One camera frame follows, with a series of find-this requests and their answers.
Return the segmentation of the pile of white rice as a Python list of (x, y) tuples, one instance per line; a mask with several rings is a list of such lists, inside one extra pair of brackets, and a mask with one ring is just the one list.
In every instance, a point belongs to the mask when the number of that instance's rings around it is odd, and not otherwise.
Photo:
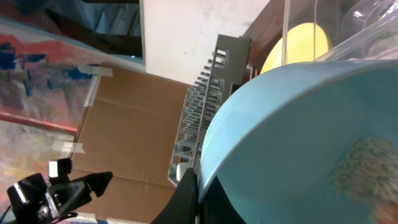
[(375, 136), (355, 141), (330, 180), (336, 193), (397, 215), (397, 148), (390, 141)]

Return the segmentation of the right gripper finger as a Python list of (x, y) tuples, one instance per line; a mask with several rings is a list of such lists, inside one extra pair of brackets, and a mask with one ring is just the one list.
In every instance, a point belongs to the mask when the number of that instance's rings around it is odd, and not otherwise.
[(198, 205), (198, 179), (188, 168), (164, 209), (151, 224), (195, 224)]

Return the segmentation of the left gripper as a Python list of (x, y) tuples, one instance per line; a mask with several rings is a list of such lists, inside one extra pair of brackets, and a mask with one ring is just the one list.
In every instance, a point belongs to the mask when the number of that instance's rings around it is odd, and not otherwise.
[(92, 192), (101, 197), (112, 178), (113, 173), (110, 171), (92, 173), (48, 187), (37, 212), (39, 223), (58, 223), (77, 217), (74, 210), (91, 202)]

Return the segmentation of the light blue bowl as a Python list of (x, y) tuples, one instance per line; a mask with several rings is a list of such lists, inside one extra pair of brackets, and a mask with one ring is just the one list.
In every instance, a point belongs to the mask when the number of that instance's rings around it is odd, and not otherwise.
[(330, 177), (357, 139), (397, 143), (397, 61), (284, 65), (236, 90), (205, 135), (199, 199), (218, 179), (247, 223), (370, 223)]

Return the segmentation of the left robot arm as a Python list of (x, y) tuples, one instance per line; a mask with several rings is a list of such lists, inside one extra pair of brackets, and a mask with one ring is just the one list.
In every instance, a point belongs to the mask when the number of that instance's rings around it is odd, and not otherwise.
[(30, 175), (7, 189), (13, 223), (58, 223), (78, 216), (76, 209), (104, 194), (113, 173), (100, 172), (70, 180), (67, 175), (49, 178), (42, 174)]

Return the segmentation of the grey plastic dish rack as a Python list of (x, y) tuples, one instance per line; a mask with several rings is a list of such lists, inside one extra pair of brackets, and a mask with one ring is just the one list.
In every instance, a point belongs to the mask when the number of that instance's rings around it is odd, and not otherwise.
[(168, 180), (178, 185), (185, 169), (200, 171), (205, 133), (221, 105), (244, 83), (251, 41), (218, 35), (214, 51), (186, 91)]

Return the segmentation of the brown cardboard box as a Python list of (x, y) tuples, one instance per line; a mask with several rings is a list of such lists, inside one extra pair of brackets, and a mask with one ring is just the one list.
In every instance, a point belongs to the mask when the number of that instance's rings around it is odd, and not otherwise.
[(149, 223), (174, 192), (167, 174), (187, 87), (120, 67), (112, 71), (86, 112), (78, 135), (83, 152), (72, 157), (71, 178), (112, 172), (105, 193), (80, 211)]

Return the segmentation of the white board panel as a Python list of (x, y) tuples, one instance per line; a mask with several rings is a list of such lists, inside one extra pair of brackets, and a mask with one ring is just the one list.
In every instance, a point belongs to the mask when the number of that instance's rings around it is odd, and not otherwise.
[(269, 0), (141, 0), (147, 73), (192, 84), (217, 36), (243, 35)]

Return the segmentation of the clear plastic bin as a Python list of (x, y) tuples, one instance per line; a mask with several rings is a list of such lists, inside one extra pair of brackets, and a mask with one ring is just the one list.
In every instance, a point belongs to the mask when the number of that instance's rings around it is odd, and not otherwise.
[(397, 59), (397, 0), (286, 0), (282, 29), (282, 64), (287, 33), (312, 22), (332, 48), (314, 61)]

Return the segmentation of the yellow round plate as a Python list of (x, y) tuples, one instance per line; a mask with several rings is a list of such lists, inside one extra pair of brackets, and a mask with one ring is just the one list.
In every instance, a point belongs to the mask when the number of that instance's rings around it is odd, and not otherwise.
[[(282, 65), (282, 44), (280, 39), (269, 53), (260, 74)], [(328, 52), (332, 44), (325, 31), (312, 22), (299, 24), (287, 33), (286, 64), (311, 62)]]

